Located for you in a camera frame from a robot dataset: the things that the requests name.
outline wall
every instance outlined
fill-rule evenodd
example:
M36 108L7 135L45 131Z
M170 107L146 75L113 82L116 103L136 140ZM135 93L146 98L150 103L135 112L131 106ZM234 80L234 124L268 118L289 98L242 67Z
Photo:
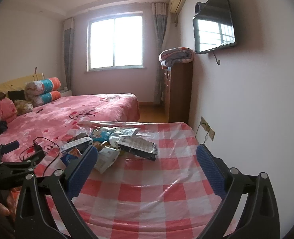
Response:
M0 5L0 83L33 74L37 67L64 87L62 21L10 10L6 3Z
M187 0L179 15L181 45L192 49L197 1L207 0ZM239 43L216 52L220 66L195 57L190 125L204 116L216 131L206 145L229 167L269 174L284 236L294 224L294 1L230 2Z
M89 21L104 15L133 11L143 12L144 68L87 72L87 28ZM141 102L154 101L155 76L159 61L151 4L134 3L81 14L74 19L74 31L72 79L74 95L133 93Z
M180 28L176 26L173 21L174 15L169 13L162 50L172 49L180 46Z

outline pink bedsheet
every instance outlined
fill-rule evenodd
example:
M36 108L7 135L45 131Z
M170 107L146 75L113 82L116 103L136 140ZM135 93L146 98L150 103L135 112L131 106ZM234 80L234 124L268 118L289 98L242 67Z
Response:
M21 115L8 124L8 130L0 135L0 144L18 140L20 147L4 155L3 160L18 162L20 153L32 146L36 137L60 141L80 120L136 122L139 118L138 101L133 94L62 97L36 107L33 112Z

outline wall outlet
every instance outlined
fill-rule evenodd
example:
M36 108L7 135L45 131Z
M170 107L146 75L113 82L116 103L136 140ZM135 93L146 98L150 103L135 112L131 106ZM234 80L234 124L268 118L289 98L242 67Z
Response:
M215 135L214 130L212 128L210 128L210 130L209 130L209 137L211 138L212 141L214 139L214 135Z
M205 119L204 119L203 117L201 117L200 125L203 127L203 129L204 129L206 132L210 131L210 126L209 126L209 124L205 121Z

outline wall-mounted tv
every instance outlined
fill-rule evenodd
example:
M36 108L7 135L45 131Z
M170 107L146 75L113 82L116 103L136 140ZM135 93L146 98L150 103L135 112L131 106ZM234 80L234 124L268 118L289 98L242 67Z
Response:
M235 46L233 21L229 0L208 0L198 3L200 11L194 17L196 54Z

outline curtain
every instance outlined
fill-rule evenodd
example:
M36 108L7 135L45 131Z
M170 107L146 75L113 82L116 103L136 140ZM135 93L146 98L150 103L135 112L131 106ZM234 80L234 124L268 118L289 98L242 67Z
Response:
M66 86L71 90L73 68L74 20L69 18L64 22L64 68Z
M156 30L156 38L158 45L159 54L162 52L162 44L165 37L166 26L167 26L167 3L153 3L152 4L152 14L154 15L154 23ZM157 67L156 74L156 85L155 85L155 95L154 95L154 104L161 103L161 96L164 90L163 86L163 77L161 72L161 64Z

